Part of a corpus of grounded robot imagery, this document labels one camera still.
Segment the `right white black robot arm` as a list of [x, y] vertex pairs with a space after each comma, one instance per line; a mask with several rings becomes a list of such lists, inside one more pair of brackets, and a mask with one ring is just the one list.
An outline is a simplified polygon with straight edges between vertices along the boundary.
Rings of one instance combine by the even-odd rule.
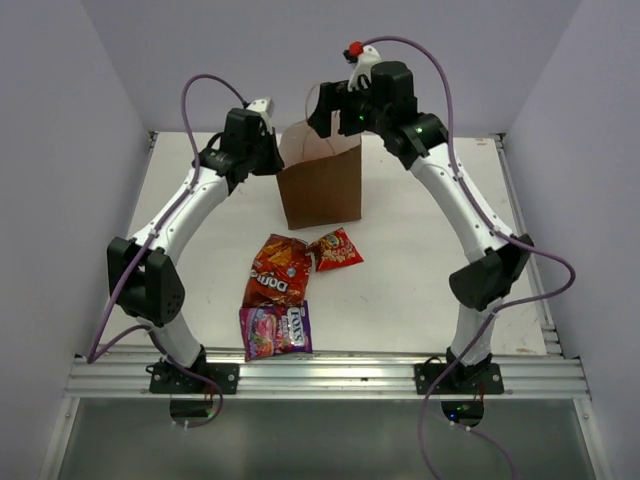
[[377, 61], [348, 80], [322, 83], [308, 124], [321, 138], [333, 132], [378, 135], [449, 221], [467, 264], [449, 277], [459, 310], [444, 380], [454, 391], [470, 391], [491, 365], [493, 326], [486, 319], [523, 272], [531, 238], [515, 236], [481, 198], [450, 152], [442, 121], [419, 111], [413, 74], [404, 63]]

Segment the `brown paper bag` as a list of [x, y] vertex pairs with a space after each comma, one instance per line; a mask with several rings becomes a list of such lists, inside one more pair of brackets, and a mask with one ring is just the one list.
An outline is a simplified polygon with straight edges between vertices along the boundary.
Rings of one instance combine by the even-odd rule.
[[362, 137], [339, 133], [340, 110], [332, 114], [331, 135], [317, 136], [307, 120], [318, 90], [318, 84], [310, 88], [304, 119], [290, 125], [279, 143], [285, 167], [276, 180], [291, 230], [354, 222], [362, 216]]

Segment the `red Doritos chip bag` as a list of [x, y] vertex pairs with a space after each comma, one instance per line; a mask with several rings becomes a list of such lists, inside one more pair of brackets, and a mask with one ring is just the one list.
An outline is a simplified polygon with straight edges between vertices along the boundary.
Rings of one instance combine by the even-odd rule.
[[311, 266], [306, 242], [271, 234], [251, 264], [242, 306], [301, 306]]

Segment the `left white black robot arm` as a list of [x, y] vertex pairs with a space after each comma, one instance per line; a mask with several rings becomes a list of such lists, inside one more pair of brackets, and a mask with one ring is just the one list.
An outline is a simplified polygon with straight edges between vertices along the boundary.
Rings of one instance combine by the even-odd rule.
[[203, 221], [240, 183], [283, 169], [272, 112], [269, 98], [231, 109], [223, 131], [200, 151], [181, 189], [131, 238], [116, 237], [107, 248], [112, 301], [176, 363], [172, 379], [185, 392], [201, 390], [208, 369], [197, 361], [203, 348], [182, 313], [186, 293], [177, 263]]

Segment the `small red popcorn snack bag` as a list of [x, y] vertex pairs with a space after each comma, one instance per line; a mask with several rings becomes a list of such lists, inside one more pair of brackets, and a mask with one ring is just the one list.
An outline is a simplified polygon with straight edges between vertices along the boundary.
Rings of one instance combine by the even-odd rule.
[[338, 228], [312, 242], [309, 250], [314, 259], [316, 272], [330, 271], [364, 262], [344, 228]]

